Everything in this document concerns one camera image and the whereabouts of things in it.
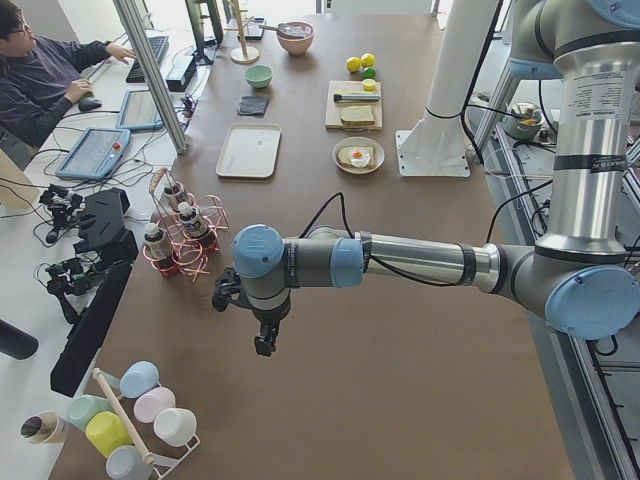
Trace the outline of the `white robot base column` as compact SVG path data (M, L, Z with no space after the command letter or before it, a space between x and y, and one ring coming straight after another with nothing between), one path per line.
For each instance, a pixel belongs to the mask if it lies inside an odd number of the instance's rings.
M396 132L403 177L468 177L465 109L502 8L497 0L455 1L444 29L424 115Z

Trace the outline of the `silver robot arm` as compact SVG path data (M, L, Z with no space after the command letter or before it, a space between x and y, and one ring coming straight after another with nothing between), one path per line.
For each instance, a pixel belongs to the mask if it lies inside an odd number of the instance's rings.
M531 247L473 247L315 226L284 238L262 224L246 227L233 240L234 263L217 280L212 303L253 313L259 354L275 350L294 289L352 287L368 272L472 285L585 340L612 336L633 320L639 283L622 265L615 215L639 73L639 5L520 1L515 11L513 72L564 81L546 233Z

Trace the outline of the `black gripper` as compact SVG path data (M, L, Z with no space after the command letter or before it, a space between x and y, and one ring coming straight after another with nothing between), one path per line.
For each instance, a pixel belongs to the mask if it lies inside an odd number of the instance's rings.
M260 332L254 337L256 353L271 356L276 349L280 322L289 314L290 305L282 304L271 310L252 310L254 317L260 322Z

